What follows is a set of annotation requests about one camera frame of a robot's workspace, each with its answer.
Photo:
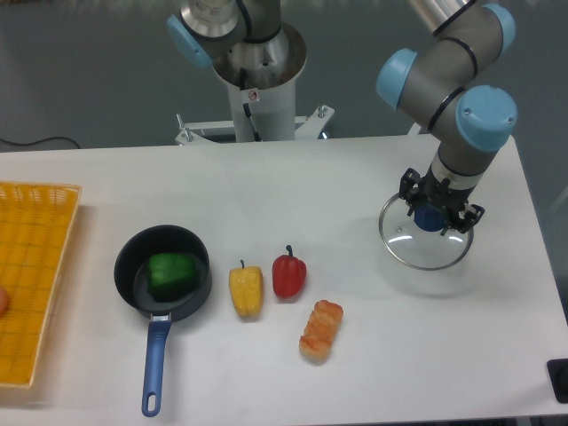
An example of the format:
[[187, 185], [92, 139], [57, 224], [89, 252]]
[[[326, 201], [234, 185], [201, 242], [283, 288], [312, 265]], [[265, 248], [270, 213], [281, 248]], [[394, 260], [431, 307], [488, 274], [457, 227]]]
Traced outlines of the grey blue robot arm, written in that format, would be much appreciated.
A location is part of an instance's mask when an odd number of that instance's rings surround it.
[[[516, 24], [497, 4], [414, 1], [436, 38], [425, 55], [402, 49], [381, 68], [375, 88], [392, 108], [439, 141], [425, 175], [408, 170], [398, 196], [427, 232], [469, 232], [484, 210], [469, 196], [517, 122], [510, 95], [473, 86], [512, 44]], [[301, 35], [277, 1], [187, 1], [166, 28], [181, 54], [225, 83], [238, 141], [296, 136], [296, 78], [306, 62]]]

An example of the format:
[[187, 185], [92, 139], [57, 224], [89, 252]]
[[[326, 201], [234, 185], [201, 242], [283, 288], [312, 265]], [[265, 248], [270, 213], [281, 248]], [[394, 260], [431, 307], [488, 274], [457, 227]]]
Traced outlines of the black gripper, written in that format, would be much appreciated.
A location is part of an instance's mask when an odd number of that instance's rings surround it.
[[418, 171], [408, 168], [399, 181], [398, 190], [399, 199], [407, 206], [406, 215], [411, 217], [415, 209], [431, 206], [442, 211], [442, 235], [449, 231], [468, 233], [483, 217], [485, 209], [477, 204], [466, 203], [470, 189], [455, 189], [450, 183], [448, 178], [438, 181], [432, 173], [421, 178]]

